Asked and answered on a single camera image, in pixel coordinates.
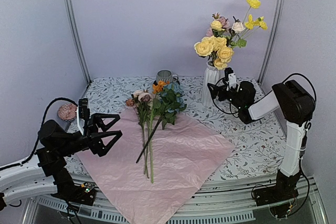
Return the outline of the cream yellow rose stem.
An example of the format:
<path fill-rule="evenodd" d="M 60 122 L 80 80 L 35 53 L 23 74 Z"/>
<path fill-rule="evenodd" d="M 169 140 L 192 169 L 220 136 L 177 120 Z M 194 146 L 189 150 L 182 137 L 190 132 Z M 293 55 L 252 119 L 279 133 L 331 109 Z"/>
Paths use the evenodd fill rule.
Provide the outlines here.
<path fill-rule="evenodd" d="M 207 58 L 208 64 L 217 70 L 224 70 L 228 67 L 234 51 L 227 46 L 227 39 L 223 37 L 203 37 L 201 41 L 194 44 L 196 54 L 201 58 Z"/>

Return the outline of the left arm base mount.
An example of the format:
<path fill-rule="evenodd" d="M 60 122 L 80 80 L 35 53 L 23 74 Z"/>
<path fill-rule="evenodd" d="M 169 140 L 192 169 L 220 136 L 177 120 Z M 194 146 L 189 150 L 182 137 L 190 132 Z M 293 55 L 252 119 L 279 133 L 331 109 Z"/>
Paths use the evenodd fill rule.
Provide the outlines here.
<path fill-rule="evenodd" d="M 97 191 L 74 184 L 72 181 L 57 184 L 57 192 L 50 194 L 52 197 L 62 199 L 67 202 L 73 202 L 81 205 L 92 206 Z"/>

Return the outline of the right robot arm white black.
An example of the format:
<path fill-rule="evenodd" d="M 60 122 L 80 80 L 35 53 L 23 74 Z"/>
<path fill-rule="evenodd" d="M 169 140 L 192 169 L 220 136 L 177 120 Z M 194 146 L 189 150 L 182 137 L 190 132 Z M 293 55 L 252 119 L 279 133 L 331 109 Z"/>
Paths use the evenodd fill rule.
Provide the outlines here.
<path fill-rule="evenodd" d="M 229 101 L 238 112 L 244 124 L 264 118 L 276 109 L 281 109 L 287 125 L 285 155 L 279 172 L 293 177 L 300 172 L 300 160 L 306 150 L 307 131 L 310 129 L 316 96 L 311 95 L 296 80 L 288 80 L 272 86 L 272 90 L 255 101 L 256 89 L 249 81 L 242 81 L 235 87 L 229 83 L 218 86 L 207 84 L 211 99 Z"/>

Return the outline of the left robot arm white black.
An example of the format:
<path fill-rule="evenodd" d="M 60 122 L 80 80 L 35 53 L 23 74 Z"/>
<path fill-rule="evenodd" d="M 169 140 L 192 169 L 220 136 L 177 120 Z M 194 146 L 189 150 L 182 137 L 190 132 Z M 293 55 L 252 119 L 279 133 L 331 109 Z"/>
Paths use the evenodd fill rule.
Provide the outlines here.
<path fill-rule="evenodd" d="M 107 155 L 122 136 L 120 130 L 111 130 L 119 120 L 118 114 L 95 113 L 85 128 L 75 133 L 67 133 L 56 121 L 48 120 L 38 132 L 43 147 L 34 151 L 29 161 L 1 169 L 1 208 L 46 194 L 92 206 L 97 193 L 94 186 L 75 184 L 65 158 L 86 150 L 99 157 Z"/>

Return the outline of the pink rose flower stem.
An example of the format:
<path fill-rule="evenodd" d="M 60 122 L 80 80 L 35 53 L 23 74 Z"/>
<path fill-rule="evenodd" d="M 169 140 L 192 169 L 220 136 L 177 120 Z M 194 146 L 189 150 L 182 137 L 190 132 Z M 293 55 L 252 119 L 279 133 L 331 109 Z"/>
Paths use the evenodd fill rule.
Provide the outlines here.
<path fill-rule="evenodd" d="M 212 15 L 213 21 L 210 23 L 210 27 L 206 32 L 206 37 L 223 37 L 224 33 L 228 32 L 230 23 L 228 18 L 221 16 L 216 12 Z"/>

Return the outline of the purple pink wrapping paper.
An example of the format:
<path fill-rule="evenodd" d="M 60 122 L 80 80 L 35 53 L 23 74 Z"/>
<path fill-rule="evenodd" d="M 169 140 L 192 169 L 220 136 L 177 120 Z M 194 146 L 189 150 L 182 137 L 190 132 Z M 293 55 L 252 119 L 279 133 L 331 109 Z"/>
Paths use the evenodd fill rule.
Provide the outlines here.
<path fill-rule="evenodd" d="M 78 157 L 99 189 L 129 223 L 166 223 L 232 153 L 234 145 L 180 114 L 152 139 L 154 178 L 143 173 L 141 127 L 133 109 L 121 113 L 122 137 L 107 155 Z"/>

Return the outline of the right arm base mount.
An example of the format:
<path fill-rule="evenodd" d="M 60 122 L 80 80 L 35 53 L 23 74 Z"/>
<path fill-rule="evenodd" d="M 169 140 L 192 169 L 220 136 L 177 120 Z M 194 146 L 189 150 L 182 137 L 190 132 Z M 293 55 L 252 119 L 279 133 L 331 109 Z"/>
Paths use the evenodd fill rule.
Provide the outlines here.
<path fill-rule="evenodd" d="M 287 218 L 291 214 L 298 196 L 296 187 L 284 190 L 276 185 L 257 184 L 251 191 L 251 197 L 257 206 L 270 206 L 277 203 L 269 208 L 270 213 L 277 219 Z"/>

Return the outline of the blue hydrangea flower stem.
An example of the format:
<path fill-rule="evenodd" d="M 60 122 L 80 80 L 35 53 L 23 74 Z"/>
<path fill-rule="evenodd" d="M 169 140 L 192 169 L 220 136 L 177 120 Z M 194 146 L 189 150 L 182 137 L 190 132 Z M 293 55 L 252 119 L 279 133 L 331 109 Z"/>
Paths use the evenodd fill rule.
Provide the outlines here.
<path fill-rule="evenodd" d="M 152 115 L 150 122 L 152 133 L 136 160 L 136 163 L 139 162 L 147 145 L 151 143 L 152 137 L 158 126 L 162 124 L 162 129 L 164 129 L 168 123 L 174 125 L 177 115 L 187 107 L 182 99 L 183 91 L 179 82 L 168 83 L 159 81 L 158 83 L 154 83 L 153 94 L 154 98 L 152 100 Z"/>

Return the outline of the yellow poppy flower stem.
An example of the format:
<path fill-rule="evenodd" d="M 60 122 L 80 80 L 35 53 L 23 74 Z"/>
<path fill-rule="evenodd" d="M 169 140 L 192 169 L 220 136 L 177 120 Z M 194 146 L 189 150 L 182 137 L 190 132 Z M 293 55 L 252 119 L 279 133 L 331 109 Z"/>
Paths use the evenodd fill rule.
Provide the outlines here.
<path fill-rule="evenodd" d="M 251 14 L 252 9 L 258 9 L 261 6 L 260 0 L 246 0 L 248 4 L 248 10 L 244 16 L 243 21 L 241 21 L 245 26 L 245 31 L 240 34 L 240 38 L 236 39 L 235 46 L 232 48 L 238 47 L 243 48 L 247 45 L 247 38 L 250 37 L 255 31 L 262 29 L 267 30 L 268 26 L 264 20 L 264 16 L 254 18 Z"/>

